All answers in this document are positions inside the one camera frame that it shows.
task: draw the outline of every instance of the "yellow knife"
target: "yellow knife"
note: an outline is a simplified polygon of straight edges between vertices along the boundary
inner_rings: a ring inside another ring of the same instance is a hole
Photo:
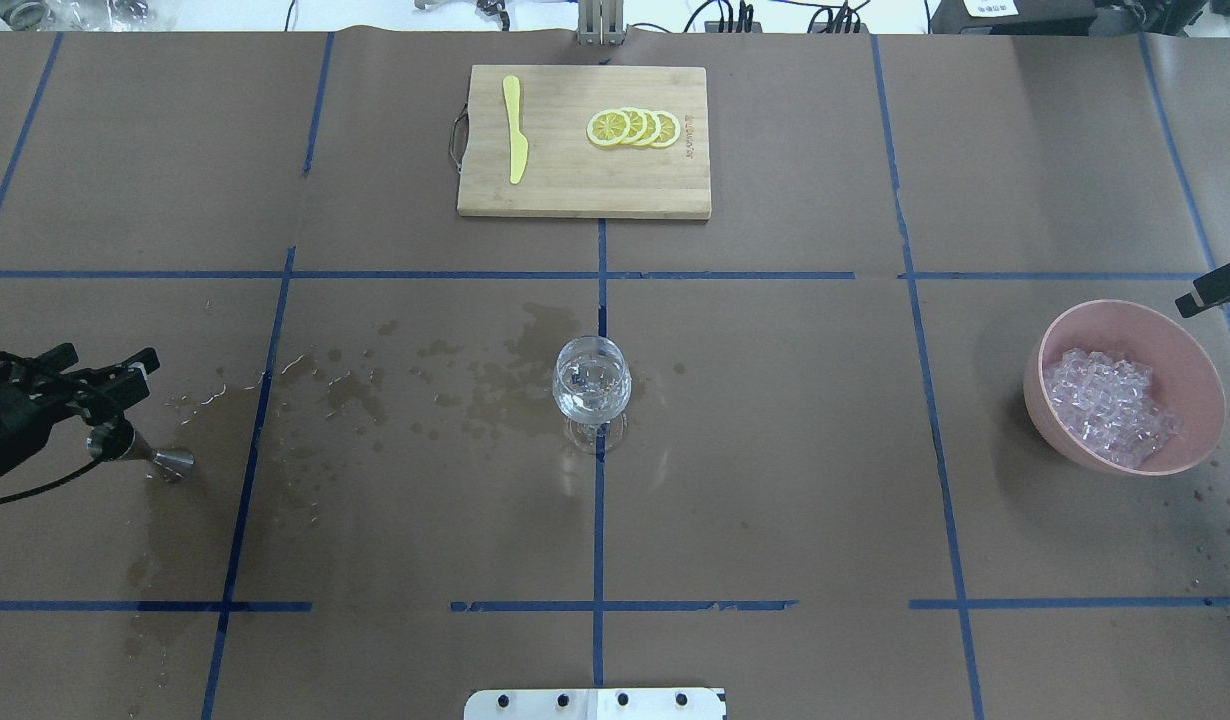
[[[504,76],[504,107],[509,110],[509,182],[522,182],[526,172],[526,155],[531,143],[522,134],[522,82],[518,76]]]

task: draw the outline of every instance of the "cutting board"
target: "cutting board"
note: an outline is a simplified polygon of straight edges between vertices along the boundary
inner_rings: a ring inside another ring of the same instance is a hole
[[[522,133],[531,143],[509,183],[504,76],[522,82]],[[673,146],[595,146],[597,111],[637,106],[681,121]],[[474,65],[460,215],[707,219],[712,214],[708,90],[702,68]]]

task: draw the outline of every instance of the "glass of water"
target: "glass of water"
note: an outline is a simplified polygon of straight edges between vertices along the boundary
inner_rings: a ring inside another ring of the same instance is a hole
[[[552,398],[568,418],[566,432],[581,450],[595,454],[600,436],[605,450],[619,446],[629,428],[624,410],[632,395],[629,363],[609,338],[577,337],[557,354]]]

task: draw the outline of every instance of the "pink bowl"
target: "pink bowl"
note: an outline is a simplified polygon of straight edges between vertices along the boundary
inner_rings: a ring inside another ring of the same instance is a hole
[[[1064,428],[1046,396],[1043,369],[1064,351],[1124,352],[1153,368],[1154,400],[1182,421],[1178,436],[1132,470],[1087,450]],[[1205,460],[1224,430],[1224,389],[1219,373],[1197,341],[1171,318],[1124,300],[1091,300],[1069,306],[1041,336],[1023,375],[1028,416],[1041,437],[1079,465],[1114,475],[1171,475]]]

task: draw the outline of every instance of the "glass base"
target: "glass base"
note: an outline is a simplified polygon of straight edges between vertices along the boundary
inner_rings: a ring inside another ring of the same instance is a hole
[[[601,443],[603,454],[606,452],[615,450],[615,447],[620,442],[624,442],[624,436],[629,433],[629,415],[620,414],[619,418],[611,420],[610,423],[605,425],[585,425],[577,423],[574,420],[566,420],[566,437],[569,442],[574,443],[579,450],[587,452],[588,455],[597,455],[597,433],[598,430],[605,428],[605,442]]]

